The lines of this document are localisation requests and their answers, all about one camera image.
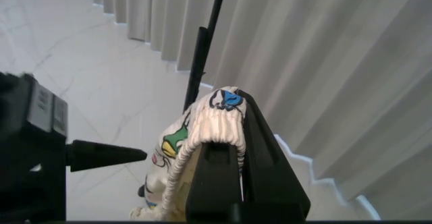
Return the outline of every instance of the black pointed object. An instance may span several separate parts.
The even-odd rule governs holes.
[[[66,155],[66,165],[70,166],[71,172],[143,161],[147,158],[147,153],[143,150],[84,140],[74,140],[67,144]]]

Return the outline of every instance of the marble floor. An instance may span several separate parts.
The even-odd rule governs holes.
[[[188,74],[91,0],[0,0],[0,71],[29,72],[69,104],[69,136],[151,152],[182,111]],[[201,87],[201,94],[209,88]],[[371,219],[283,148],[312,201],[309,219]],[[126,220],[149,161],[67,173],[68,220]]]

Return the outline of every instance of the pleated curtain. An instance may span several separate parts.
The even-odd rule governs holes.
[[[214,0],[93,0],[192,65]],[[316,178],[382,219],[432,219],[432,0],[223,0],[203,82],[250,93]]]

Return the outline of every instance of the cartoon print fabric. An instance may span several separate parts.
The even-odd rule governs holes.
[[[131,212],[131,219],[161,220],[160,205],[164,200],[169,174],[173,171],[177,155],[185,145],[189,147],[193,142],[201,144],[212,140],[235,144],[239,152],[239,166],[242,165],[246,149],[242,131],[246,101],[235,91],[236,87],[228,86],[202,97],[163,131],[151,158],[153,164],[146,175],[146,204],[144,207],[135,208]]]

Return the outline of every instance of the patterned cloth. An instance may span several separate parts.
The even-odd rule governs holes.
[[[202,143],[235,145],[241,168],[246,150],[242,127],[246,101],[236,91],[236,87],[227,86],[202,97],[163,131],[146,175],[146,204],[132,210],[131,219],[166,220],[173,208],[173,196],[184,167]]]

